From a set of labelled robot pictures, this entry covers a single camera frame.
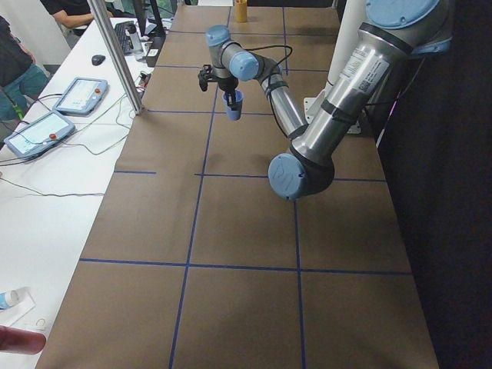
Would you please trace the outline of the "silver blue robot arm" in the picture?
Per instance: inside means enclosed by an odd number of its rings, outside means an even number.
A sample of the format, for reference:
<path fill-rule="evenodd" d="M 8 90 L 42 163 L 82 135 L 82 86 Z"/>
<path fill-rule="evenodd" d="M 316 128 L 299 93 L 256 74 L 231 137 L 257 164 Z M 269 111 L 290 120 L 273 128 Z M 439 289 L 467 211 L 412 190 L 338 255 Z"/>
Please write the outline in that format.
<path fill-rule="evenodd" d="M 225 25 L 206 31 L 211 63 L 200 70 L 199 85 L 217 83 L 227 111 L 238 113 L 238 83 L 257 81 L 290 142 L 269 164 L 271 188 L 288 200 L 317 194 L 333 181 L 331 156 L 386 75 L 409 58 L 449 49 L 454 8 L 452 1 L 347 2 L 337 45 L 349 52 L 342 65 L 331 66 L 337 78 L 316 97 L 311 117 L 294 102 L 280 63 L 244 49 Z"/>

